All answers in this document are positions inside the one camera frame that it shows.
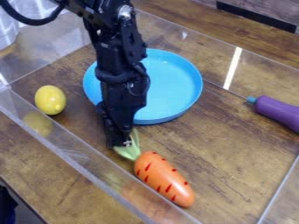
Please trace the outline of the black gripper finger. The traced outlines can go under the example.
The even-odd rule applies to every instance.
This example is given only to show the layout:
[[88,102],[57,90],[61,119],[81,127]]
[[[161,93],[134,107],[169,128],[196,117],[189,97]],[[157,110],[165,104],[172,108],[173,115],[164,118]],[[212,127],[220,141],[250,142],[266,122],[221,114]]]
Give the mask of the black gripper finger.
[[122,133],[109,119],[104,120],[104,132],[106,137],[106,147],[128,147],[132,145],[132,137]]

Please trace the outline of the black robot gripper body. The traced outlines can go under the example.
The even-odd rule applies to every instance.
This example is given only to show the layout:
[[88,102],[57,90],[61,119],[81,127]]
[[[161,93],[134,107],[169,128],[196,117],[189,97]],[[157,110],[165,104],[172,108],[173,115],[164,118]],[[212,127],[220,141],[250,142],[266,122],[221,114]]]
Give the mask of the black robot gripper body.
[[130,73],[112,76],[96,73],[100,81],[101,101],[96,106],[108,131],[129,131],[136,111],[145,106],[149,76]]

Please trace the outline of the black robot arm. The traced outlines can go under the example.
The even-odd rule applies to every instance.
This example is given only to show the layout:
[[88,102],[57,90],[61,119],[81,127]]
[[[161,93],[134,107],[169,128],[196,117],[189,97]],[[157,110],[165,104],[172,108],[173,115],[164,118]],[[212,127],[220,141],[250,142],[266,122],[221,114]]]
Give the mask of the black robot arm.
[[94,76],[100,81],[106,146],[128,146],[136,111],[145,106],[149,76],[141,60],[146,43],[136,26],[129,0],[52,0],[82,18],[96,51]]

